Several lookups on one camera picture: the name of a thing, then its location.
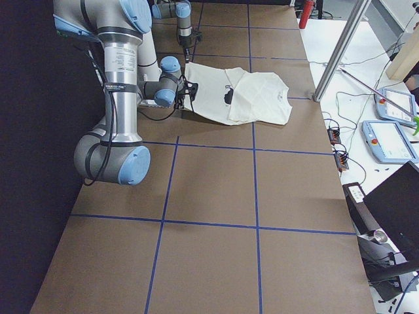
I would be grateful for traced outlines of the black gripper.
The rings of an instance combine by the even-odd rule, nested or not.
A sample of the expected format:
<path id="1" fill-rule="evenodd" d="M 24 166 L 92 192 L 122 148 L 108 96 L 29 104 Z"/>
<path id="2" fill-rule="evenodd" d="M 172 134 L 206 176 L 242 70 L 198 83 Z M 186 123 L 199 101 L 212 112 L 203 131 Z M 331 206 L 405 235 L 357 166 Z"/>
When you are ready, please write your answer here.
<path id="1" fill-rule="evenodd" d="M 190 50 L 194 46 L 194 37 L 192 34 L 188 36 L 178 35 L 178 43 L 183 49 L 185 63 L 188 64 L 191 60 Z"/>
<path id="2" fill-rule="evenodd" d="M 185 81 L 181 89 L 177 91 L 177 102 L 176 102 L 176 109 L 182 109 L 185 98 L 188 96 L 189 100 L 193 102 L 195 100 L 196 94 L 198 91 L 198 83 L 192 83 L 189 81 Z"/>

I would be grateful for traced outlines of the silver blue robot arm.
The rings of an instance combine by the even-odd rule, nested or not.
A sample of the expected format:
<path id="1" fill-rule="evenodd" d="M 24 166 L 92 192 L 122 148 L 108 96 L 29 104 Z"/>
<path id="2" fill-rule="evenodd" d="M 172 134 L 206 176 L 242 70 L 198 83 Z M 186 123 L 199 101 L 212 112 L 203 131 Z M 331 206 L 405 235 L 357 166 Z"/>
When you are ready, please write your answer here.
<path id="1" fill-rule="evenodd" d="M 177 42 L 183 49 L 185 63 L 189 63 L 190 50 L 194 45 L 191 3 L 189 1 L 155 1 L 151 12 L 153 18 L 157 20 L 176 18 Z"/>
<path id="2" fill-rule="evenodd" d="M 103 65 L 96 65 L 105 94 L 105 116 L 78 142 L 74 163 L 84 184 L 139 184 L 151 154 L 137 132 L 140 105 L 180 109 L 194 99 L 177 58 L 157 60 L 152 34 L 155 19 L 175 18 L 177 41 L 185 54 L 200 40 L 191 25 L 188 1 L 55 1 L 57 32 L 100 44 Z"/>

